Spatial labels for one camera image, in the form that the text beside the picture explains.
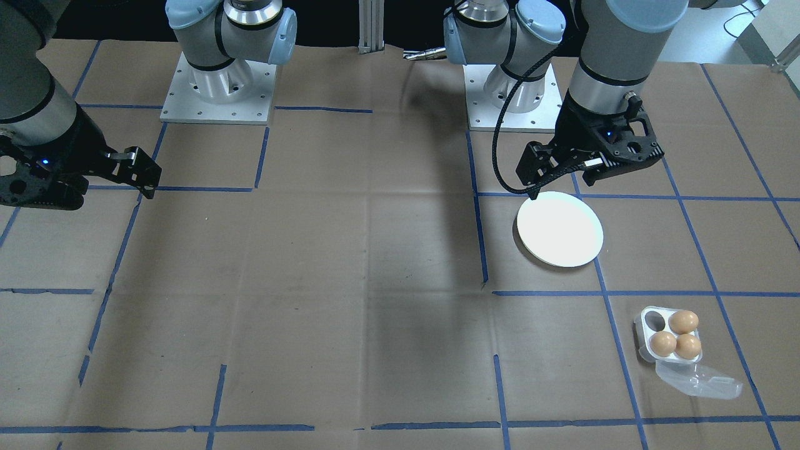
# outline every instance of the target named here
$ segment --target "light blue joint cover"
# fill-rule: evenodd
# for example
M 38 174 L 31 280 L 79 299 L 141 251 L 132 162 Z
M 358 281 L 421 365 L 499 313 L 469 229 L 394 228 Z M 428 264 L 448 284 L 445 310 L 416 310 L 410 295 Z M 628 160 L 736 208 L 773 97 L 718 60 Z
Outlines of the light blue joint cover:
M 606 0 L 620 22 L 642 33 L 672 30 L 689 7 L 689 0 Z
M 564 14 L 547 0 L 519 0 L 519 22 L 537 38 L 549 44 L 561 42 L 566 28 Z
M 213 14 L 222 0 L 166 0 L 166 17 L 170 28 L 181 30 Z
M 281 21 L 278 23 L 278 32 L 275 34 L 275 42 L 272 43 L 270 57 L 266 63 L 280 66 L 289 62 L 297 35 L 298 16 L 291 9 L 284 8 Z
M 464 46 L 461 44 L 461 35 L 458 33 L 458 27 L 455 24 L 455 18 L 452 14 L 445 18 L 445 49 L 447 50 L 447 59 L 453 64 L 466 65 L 466 56 L 464 55 Z

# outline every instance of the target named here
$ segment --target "white plate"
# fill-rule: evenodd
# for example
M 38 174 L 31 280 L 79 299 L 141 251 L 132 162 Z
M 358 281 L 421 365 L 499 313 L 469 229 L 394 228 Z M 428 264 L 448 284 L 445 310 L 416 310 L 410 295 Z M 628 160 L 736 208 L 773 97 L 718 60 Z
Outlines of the white plate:
M 578 267 L 602 248 L 602 225 L 592 209 L 563 192 L 542 192 L 517 213 L 517 232 L 531 253 L 545 263 Z

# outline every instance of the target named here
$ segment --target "egg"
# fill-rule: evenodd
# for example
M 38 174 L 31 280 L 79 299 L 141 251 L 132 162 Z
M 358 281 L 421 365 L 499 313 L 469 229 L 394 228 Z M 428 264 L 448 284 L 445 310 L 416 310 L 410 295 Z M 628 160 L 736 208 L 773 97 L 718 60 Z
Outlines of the egg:
M 659 331 L 650 337 L 650 348 L 658 356 L 669 356 L 675 351 L 678 341 L 669 331 Z
M 698 319 L 697 314 L 683 309 L 670 317 L 670 328 L 676 334 L 684 335 L 696 330 L 699 322 L 700 319 Z
M 693 360 L 700 354 L 702 350 L 700 340 L 695 335 L 680 335 L 678 336 L 678 345 L 675 347 L 675 353 L 684 360 Z

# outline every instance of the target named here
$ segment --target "egg carton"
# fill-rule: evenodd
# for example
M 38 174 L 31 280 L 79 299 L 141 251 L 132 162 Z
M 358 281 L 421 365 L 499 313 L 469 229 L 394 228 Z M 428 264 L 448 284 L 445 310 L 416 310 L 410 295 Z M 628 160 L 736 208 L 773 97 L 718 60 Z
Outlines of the egg carton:
M 695 364 L 702 359 L 702 347 L 700 348 L 700 354 L 691 360 L 684 359 L 674 352 L 670 353 L 668 356 L 659 356 L 653 352 L 652 348 L 650 348 L 650 338 L 659 331 L 668 331 L 675 335 L 676 338 L 679 336 L 679 333 L 676 333 L 670 328 L 670 317 L 678 311 L 681 310 L 670 309 L 668 307 L 649 306 L 642 309 L 642 313 L 636 319 L 634 319 L 636 336 L 638 338 L 639 345 L 639 355 L 641 355 L 645 361 L 651 363 L 656 361 L 666 361 L 668 363 Z M 694 337 L 700 339 L 700 335 L 696 329 L 687 334 L 693 335 Z

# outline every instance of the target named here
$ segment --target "metal mounting plate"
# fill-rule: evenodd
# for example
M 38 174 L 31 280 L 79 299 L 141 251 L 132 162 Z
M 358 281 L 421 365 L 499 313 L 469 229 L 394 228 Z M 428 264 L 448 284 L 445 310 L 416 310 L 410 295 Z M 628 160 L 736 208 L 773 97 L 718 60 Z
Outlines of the metal mounting plate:
M 492 131 L 497 124 L 500 108 L 497 108 L 483 92 L 483 85 L 494 69 L 491 64 L 472 64 L 464 66 L 464 84 L 466 86 L 466 112 L 470 121 L 470 130 Z M 553 67 L 547 68 L 545 74 L 545 94 L 538 108 L 525 114 L 506 112 L 503 116 L 501 131 L 517 131 L 522 133 L 552 133 L 555 131 L 555 120 L 561 110 L 561 94 L 555 81 Z
M 171 123 L 222 123 L 267 125 L 272 112 L 277 66 L 248 61 L 254 84 L 246 97 L 234 103 L 213 104 L 203 101 L 189 83 L 191 67 L 181 54 L 170 91 L 161 109 L 161 121 Z

